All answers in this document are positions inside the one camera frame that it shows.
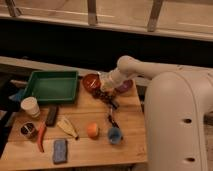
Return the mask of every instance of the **black wall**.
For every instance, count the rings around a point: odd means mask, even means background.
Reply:
[[[213,43],[0,19],[0,55],[108,71],[121,55],[213,67]]]

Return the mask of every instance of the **orange fruit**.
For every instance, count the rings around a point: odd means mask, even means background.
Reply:
[[[99,128],[97,123],[90,123],[87,125],[87,135],[90,138],[96,138],[99,133]]]

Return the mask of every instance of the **wooden table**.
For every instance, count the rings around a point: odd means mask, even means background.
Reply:
[[[39,120],[29,118],[20,111],[16,117],[8,143],[0,160],[0,170],[29,170],[45,168],[65,168],[79,166],[98,166],[113,164],[132,164],[147,161],[144,115],[141,110],[136,87],[116,97],[120,107],[116,110],[115,120],[120,126],[124,139],[119,145],[111,145],[107,131],[111,124],[107,120],[107,106],[87,93],[80,83],[76,103],[60,105],[59,115],[68,117],[75,125],[80,136],[75,140],[62,132],[57,126],[48,127],[44,136],[44,153],[39,152],[35,142],[27,140],[20,134],[21,125],[32,121],[38,128],[45,121],[48,106],[41,107]],[[86,126],[97,122],[100,136],[97,140],[88,138]],[[52,162],[53,142],[59,138],[68,140],[68,162],[54,165]]]

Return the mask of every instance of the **blue cup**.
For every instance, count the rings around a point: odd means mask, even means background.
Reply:
[[[117,127],[110,128],[107,136],[111,144],[118,144],[123,137],[121,130]]]

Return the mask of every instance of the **metal bar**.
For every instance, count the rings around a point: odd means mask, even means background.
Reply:
[[[147,25],[147,31],[154,32],[156,30],[158,17],[160,15],[161,7],[163,5],[163,0],[154,0],[152,5],[152,11],[149,17],[149,22]]]
[[[88,7],[88,24],[97,24],[96,0],[87,0]]]
[[[11,17],[18,17],[21,15],[20,9],[15,6],[13,0],[5,0],[5,3],[7,4],[7,8]]]

